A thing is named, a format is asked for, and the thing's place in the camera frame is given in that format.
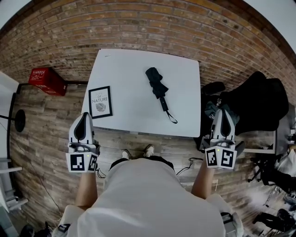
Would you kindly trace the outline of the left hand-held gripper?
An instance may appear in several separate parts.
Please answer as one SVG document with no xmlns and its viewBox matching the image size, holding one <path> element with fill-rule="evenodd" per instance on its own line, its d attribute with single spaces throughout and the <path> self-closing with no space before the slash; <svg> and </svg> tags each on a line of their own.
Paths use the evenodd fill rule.
<svg viewBox="0 0 296 237">
<path fill-rule="evenodd" d="M 93 143 L 93 121 L 88 112 L 81 114 L 69 130 L 67 166 L 70 173 L 94 173 L 100 155 L 100 145 Z"/>
</svg>

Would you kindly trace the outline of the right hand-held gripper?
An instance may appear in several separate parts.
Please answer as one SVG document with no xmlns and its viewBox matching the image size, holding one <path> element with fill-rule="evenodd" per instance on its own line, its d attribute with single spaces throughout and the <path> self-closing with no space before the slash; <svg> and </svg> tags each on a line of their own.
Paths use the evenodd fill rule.
<svg viewBox="0 0 296 237">
<path fill-rule="evenodd" d="M 234 169 L 235 161 L 245 149 L 245 142 L 235 143 L 235 125 L 226 110 L 218 109 L 211 126 L 211 138 L 203 137 L 208 168 Z"/>
</svg>

